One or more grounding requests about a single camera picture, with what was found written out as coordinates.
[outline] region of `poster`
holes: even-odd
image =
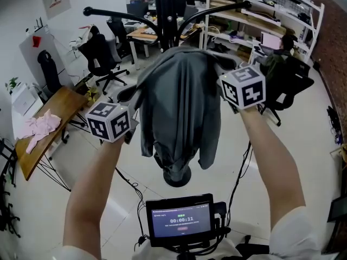
[[[48,19],[71,8],[70,0],[43,0],[43,5]]]

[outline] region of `red object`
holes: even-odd
[[[33,47],[38,48],[40,46],[40,42],[41,42],[41,37],[37,37],[37,36],[33,36]]]

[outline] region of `tiled floor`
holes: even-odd
[[[143,70],[150,61],[140,60]],[[134,66],[122,64],[131,74],[123,76],[128,83],[135,83],[140,71]],[[339,194],[338,167],[329,152],[336,148],[331,134],[326,108],[328,95],[319,75],[312,69],[310,77],[315,84],[299,94],[294,105],[279,112],[282,126],[277,127],[269,117],[269,124],[294,156],[319,244],[323,247],[330,238],[332,226],[326,223],[330,203]],[[69,186],[87,168],[100,146],[99,141],[74,127],[68,129],[70,138],[59,147],[53,163]],[[240,168],[248,139],[239,115],[222,103],[222,129],[217,155],[213,166],[203,171],[197,163],[198,155],[191,162],[192,179],[183,188],[168,186],[153,158],[141,156],[140,128],[130,145],[124,145],[118,162],[124,176],[138,182],[144,199],[160,199],[212,193],[215,201],[228,201]],[[7,252],[13,259],[48,259],[62,242],[64,214],[69,193],[36,170],[28,182],[17,170],[17,188],[7,186],[14,212],[21,218],[17,223],[22,238],[0,232],[0,253]],[[130,259],[134,244],[140,236],[136,208],[139,198],[131,187],[116,173],[113,176],[110,196],[101,221],[102,257],[107,260]],[[145,210],[141,212],[144,231],[148,233]],[[269,203],[266,189],[259,176],[255,160],[239,187],[232,204],[233,231],[229,235],[237,244],[245,234],[253,236],[252,242],[266,244],[269,239]]]

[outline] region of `wooden table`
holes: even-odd
[[[55,131],[51,132],[48,136],[46,136],[37,143],[37,145],[30,154],[26,153],[26,149],[32,137],[21,139],[16,143],[15,148],[18,160],[24,177],[27,181],[29,180],[37,165],[40,165],[39,169],[41,170],[45,170],[46,168],[48,168],[49,170],[52,170],[57,174],[56,170],[52,167],[47,158],[46,159],[48,160],[49,164],[42,163],[41,159],[44,156],[47,149],[53,143],[53,141],[61,135],[62,131],[65,129],[67,124],[80,111],[80,109],[87,104],[87,102],[88,101],[84,96],[70,90],[67,87],[61,87],[47,101],[47,103],[34,115],[35,118],[39,118],[40,116],[43,116],[48,109],[50,109],[52,114],[57,115],[61,118],[61,122],[59,127]],[[59,181],[56,178],[52,178],[51,174],[51,176],[49,176],[48,174],[46,175],[56,182]],[[63,181],[62,183],[64,186],[60,183],[58,184],[70,191],[70,189],[64,184]]]
[[[155,41],[157,39],[157,35],[144,34],[145,30],[147,30],[147,29],[146,28],[139,28],[139,29],[127,34],[127,36],[131,36],[131,37],[136,38],[136,39],[141,40],[141,41]],[[138,70],[138,69],[140,69],[140,67],[139,67],[139,63],[138,63],[138,59],[137,59],[135,44],[132,41],[130,41],[129,43],[130,43],[132,57],[134,59],[134,64],[135,64],[136,69]],[[203,43],[203,30],[200,33],[200,41],[199,41],[199,48],[200,49],[202,49],[202,43]],[[145,48],[146,58],[148,58],[149,57],[148,46],[144,45],[144,48]]]

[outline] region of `green plant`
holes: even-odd
[[[10,93],[12,93],[12,90],[17,86],[19,85],[20,83],[17,83],[18,77],[15,77],[15,78],[12,78],[9,83],[5,83],[5,87],[7,89],[7,91],[10,91]]]

